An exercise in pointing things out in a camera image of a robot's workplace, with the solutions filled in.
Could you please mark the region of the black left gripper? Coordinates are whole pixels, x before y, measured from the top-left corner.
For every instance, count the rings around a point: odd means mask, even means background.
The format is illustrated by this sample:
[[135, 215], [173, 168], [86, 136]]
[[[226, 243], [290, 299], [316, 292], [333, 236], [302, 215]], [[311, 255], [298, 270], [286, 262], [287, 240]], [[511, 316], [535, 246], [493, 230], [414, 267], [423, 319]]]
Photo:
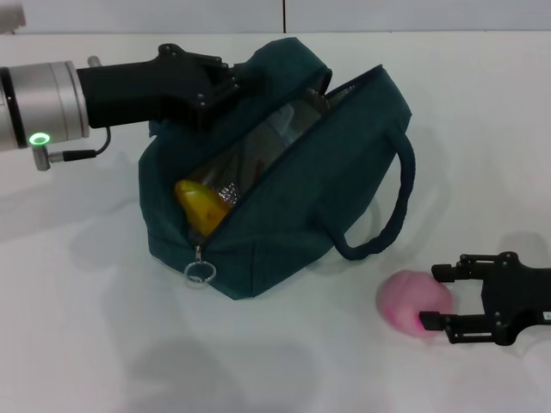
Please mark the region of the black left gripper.
[[79, 69], [77, 75], [93, 128], [174, 120], [208, 129], [244, 92], [263, 91], [266, 83], [262, 69], [229, 68], [219, 57], [175, 44], [159, 46], [158, 56], [146, 62]]

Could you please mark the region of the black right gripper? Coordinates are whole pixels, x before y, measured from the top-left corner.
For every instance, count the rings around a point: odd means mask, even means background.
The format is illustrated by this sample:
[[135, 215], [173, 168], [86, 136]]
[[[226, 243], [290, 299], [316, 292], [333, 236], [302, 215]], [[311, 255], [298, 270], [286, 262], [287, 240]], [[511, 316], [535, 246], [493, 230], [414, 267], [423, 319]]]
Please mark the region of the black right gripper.
[[517, 253], [502, 252], [462, 254], [455, 265], [433, 265], [431, 273], [440, 283], [483, 281], [481, 298], [486, 315], [418, 314], [425, 330], [443, 331], [451, 344], [495, 342], [510, 346], [529, 327], [551, 327], [551, 268], [528, 267]]

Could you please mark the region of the pink peach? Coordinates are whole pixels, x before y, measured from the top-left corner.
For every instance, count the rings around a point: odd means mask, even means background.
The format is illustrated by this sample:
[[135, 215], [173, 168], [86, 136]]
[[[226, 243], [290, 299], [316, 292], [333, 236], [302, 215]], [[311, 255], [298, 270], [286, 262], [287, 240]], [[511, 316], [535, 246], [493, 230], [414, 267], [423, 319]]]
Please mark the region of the pink peach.
[[421, 311], [451, 313], [450, 290], [428, 272], [401, 270], [383, 281], [376, 293], [376, 307], [383, 320], [407, 336], [428, 339], [436, 332], [421, 323]]

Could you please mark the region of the clear plastic lunch box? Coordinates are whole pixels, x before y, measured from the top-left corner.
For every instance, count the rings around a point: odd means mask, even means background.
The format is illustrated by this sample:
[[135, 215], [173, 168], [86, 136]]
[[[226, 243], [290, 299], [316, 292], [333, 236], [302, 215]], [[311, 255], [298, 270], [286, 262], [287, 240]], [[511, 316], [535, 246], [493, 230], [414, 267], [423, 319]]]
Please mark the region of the clear plastic lunch box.
[[321, 113], [304, 100], [295, 100], [277, 109], [247, 137], [248, 144], [268, 152], [284, 151], [301, 137]]

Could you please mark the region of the yellow banana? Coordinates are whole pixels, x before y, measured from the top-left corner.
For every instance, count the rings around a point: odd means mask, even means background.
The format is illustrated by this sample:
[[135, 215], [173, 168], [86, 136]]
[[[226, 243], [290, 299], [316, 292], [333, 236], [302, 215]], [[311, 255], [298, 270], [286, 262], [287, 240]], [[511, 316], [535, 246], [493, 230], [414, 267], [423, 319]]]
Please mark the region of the yellow banana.
[[189, 226], [203, 237], [209, 237], [232, 209], [219, 194], [195, 181], [177, 182], [175, 196], [186, 213]]

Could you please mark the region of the dark teal insulated lunch bag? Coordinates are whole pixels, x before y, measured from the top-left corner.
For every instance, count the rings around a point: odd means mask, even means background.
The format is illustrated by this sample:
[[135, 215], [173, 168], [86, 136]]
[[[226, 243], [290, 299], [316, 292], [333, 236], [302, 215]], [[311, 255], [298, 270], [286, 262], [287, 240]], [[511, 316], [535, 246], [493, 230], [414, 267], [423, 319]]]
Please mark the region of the dark teal insulated lunch bag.
[[[152, 122], [139, 160], [139, 204], [151, 254], [177, 272], [199, 267], [232, 299], [255, 297], [336, 249], [362, 260], [399, 235], [416, 161], [406, 136], [411, 112], [381, 66], [328, 90], [331, 70], [295, 38], [275, 40], [242, 64], [263, 85], [205, 132], [173, 121]], [[190, 236], [176, 183], [235, 148], [248, 133], [308, 89], [336, 104], [270, 165], [203, 240]], [[345, 232], [365, 212], [394, 159], [398, 199], [387, 225], [370, 241], [347, 244]]]

